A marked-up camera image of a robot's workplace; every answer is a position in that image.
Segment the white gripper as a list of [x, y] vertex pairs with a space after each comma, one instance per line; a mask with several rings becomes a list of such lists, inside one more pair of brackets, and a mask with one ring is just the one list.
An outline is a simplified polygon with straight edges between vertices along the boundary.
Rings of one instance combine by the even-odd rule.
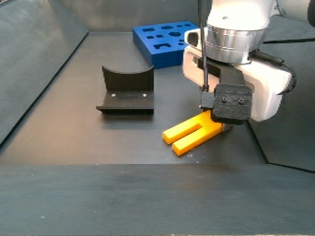
[[[282, 96], [293, 89], [293, 71], [285, 62], [259, 50], [263, 32], [219, 28], [193, 29], [185, 33], [185, 76], [202, 89], [201, 107], [211, 111], [211, 95], [219, 79], [207, 72], [207, 59], [233, 65], [243, 71], [245, 83], [253, 89], [251, 116], [258, 122], [278, 111]], [[222, 131], [233, 124], [223, 124]]]

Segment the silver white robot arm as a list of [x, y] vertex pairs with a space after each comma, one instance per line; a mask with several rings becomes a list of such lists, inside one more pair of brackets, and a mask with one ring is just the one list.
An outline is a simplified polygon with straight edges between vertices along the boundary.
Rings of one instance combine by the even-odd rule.
[[285, 61], [261, 51], [277, 0], [213, 0], [207, 18], [185, 34], [183, 73], [202, 89], [201, 108], [225, 130], [270, 119], [295, 87]]

